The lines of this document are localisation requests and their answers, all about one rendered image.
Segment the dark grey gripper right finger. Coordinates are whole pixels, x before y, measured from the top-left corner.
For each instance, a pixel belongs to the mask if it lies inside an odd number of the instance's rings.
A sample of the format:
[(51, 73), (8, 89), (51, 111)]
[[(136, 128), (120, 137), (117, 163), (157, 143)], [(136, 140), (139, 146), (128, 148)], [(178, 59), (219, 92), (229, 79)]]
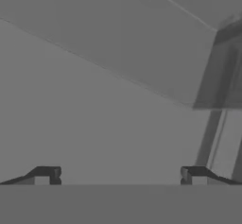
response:
[(181, 185), (242, 185), (242, 182), (233, 181), (216, 175), (205, 166), (182, 166)]

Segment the grey fridge door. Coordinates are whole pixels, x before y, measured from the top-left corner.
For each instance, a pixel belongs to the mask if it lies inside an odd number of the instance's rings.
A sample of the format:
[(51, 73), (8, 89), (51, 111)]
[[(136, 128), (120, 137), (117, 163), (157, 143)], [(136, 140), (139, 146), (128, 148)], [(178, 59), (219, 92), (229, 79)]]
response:
[(0, 181), (58, 165), (66, 184), (176, 184), (208, 117), (0, 22)]
[(0, 0), (0, 20), (195, 109), (218, 28), (242, 0)]

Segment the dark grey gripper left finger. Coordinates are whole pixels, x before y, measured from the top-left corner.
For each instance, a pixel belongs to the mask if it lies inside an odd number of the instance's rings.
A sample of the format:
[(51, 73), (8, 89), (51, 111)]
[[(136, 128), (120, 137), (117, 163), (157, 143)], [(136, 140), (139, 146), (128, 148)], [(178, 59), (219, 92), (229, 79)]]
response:
[(60, 166), (36, 166), (24, 176), (20, 176), (8, 181), (0, 182), (0, 185), (23, 184), (35, 185), (37, 177), (48, 178), (50, 185), (61, 185)]

